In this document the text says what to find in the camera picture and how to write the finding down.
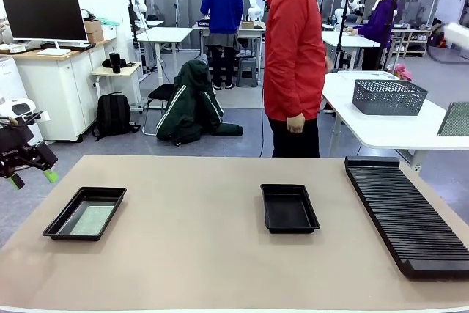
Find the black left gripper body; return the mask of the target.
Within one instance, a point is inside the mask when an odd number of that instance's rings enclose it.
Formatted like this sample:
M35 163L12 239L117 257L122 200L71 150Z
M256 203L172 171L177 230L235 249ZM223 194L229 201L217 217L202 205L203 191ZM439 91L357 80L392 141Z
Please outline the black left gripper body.
M39 166L29 145L33 137L27 124L1 122L1 177L13 176L17 168Z

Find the person's right hand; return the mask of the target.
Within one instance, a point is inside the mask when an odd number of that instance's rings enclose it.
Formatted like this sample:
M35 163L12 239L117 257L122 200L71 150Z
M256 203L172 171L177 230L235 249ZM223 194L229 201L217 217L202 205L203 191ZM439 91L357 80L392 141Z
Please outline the person's right hand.
M287 130L290 133L301 134L305 125L305 117L299 114L295 117L287 118Z

